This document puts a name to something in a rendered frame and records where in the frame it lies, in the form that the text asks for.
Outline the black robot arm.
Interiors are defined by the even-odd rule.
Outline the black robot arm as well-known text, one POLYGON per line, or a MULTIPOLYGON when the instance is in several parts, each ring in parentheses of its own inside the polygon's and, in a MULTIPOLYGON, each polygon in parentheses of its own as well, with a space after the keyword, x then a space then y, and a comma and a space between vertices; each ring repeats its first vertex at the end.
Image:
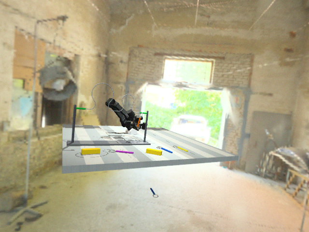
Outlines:
POLYGON ((140 116, 135 116, 135 113, 131 109, 128 110, 128 111, 123 109, 123 107, 120 106, 119 103, 115 101, 115 99, 109 98, 105 102, 105 104, 106 104, 106 106, 109 106, 110 108, 112 108, 112 110, 120 118, 120 122, 121 122, 122 127, 126 127, 127 121, 132 121, 133 119, 134 119, 134 122, 139 121, 140 116))

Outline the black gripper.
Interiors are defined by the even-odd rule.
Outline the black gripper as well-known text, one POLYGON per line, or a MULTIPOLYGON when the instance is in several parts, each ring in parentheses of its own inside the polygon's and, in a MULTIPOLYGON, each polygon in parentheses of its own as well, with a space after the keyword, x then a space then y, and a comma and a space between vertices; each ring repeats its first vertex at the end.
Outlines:
POLYGON ((131 121, 127 121, 126 122, 126 128, 130 128, 130 126, 132 126, 133 129, 139 131, 139 129, 145 129, 145 122, 143 122, 142 124, 139 124, 139 127, 137 127, 138 121, 134 122, 134 119, 132 120, 133 123, 131 123, 131 121))

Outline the yellow rectangular block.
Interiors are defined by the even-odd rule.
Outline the yellow rectangular block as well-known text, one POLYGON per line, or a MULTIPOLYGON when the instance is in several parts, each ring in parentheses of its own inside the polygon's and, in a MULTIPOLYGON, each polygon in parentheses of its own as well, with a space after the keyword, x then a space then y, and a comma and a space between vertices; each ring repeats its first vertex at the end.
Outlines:
POLYGON ((155 150, 155 149, 150 149, 150 148, 146 149, 146 153, 154 154, 154 155, 160 155, 160 156, 162 155, 161 150, 155 150))
POLYGON ((82 155, 86 154, 100 154, 100 149, 99 148, 82 149, 82 155))

